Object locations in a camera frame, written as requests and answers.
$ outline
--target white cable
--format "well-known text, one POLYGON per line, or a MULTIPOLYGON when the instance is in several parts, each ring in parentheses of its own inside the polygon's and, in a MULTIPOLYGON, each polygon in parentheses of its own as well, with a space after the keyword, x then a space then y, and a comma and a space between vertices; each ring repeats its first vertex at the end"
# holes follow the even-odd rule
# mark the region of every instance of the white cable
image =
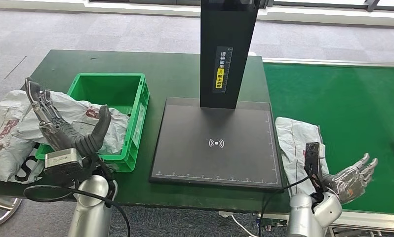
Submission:
POLYGON ((247 229, 245 229, 245 227, 243 227, 243 226, 235 219, 235 216, 233 216, 233 215, 231 215, 231 216, 232 216, 233 220, 237 223, 237 225, 240 226, 244 231, 246 231, 246 232, 250 235, 250 237, 258 237, 258 236, 255 236, 255 235, 251 234, 251 232, 249 232, 247 229))

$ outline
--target green plastic crate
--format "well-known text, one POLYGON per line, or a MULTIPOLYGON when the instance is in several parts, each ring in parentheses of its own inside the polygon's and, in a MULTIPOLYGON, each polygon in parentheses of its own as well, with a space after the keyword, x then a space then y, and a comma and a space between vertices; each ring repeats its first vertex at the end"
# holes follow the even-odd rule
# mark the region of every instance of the green plastic crate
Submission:
MULTIPOLYGON (((133 171, 149 101, 145 75, 80 73, 75 77, 68 95, 76 100, 107 104, 130 116, 121 154, 100 157, 116 172, 133 171)), ((42 144, 36 152, 36 158, 44 159, 45 154, 50 152, 53 152, 53 149, 42 144)))

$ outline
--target black pillar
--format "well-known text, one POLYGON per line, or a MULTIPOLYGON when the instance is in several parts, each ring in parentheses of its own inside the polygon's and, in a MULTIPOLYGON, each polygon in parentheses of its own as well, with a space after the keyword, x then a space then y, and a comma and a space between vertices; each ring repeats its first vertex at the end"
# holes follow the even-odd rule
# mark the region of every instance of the black pillar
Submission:
POLYGON ((201 0, 201 107, 236 107, 259 3, 201 0))

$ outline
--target yellow warning label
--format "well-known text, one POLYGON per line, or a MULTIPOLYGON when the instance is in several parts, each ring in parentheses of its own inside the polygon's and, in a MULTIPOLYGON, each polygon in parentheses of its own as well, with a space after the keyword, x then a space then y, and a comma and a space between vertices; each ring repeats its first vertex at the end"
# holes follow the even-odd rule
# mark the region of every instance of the yellow warning label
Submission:
POLYGON ((216 76, 216 89, 221 89, 223 86, 223 73, 225 69, 224 68, 218 68, 217 69, 217 76, 216 76))

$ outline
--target gray carpet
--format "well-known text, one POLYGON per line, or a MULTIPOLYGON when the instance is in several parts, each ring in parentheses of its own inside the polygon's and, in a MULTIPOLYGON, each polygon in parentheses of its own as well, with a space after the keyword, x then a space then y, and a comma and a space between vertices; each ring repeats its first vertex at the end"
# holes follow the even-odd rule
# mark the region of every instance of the gray carpet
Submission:
MULTIPOLYGON (((0 10, 0 100, 19 89, 50 49, 199 53, 199 19, 186 17, 0 10)), ((264 57, 394 62, 394 29, 258 21, 251 51, 264 57)), ((23 201, 0 237, 65 236, 75 203, 23 201)), ((248 236, 214 211, 124 208, 132 236, 248 236)), ((126 236, 113 212, 111 237, 126 236)), ((255 217, 236 218, 252 233, 255 217)), ((284 236, 276 229, 265 236, 284 236)))

